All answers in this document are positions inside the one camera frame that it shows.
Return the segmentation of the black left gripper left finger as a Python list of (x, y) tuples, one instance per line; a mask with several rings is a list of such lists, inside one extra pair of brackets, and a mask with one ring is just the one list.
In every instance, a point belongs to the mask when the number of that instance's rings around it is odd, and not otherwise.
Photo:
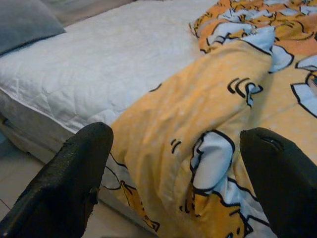
[(0, 222), (2, 238), (80, 238), (98, 194), (113, 143), (95, 122), (67, 139)]

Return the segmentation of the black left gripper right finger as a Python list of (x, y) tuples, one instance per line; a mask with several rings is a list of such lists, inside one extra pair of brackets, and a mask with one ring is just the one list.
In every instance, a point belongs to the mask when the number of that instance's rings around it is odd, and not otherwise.
[(317, 236), (317, 167), (291, 140), (266, 128), (240, 132), (240, 153), (279, 238)]

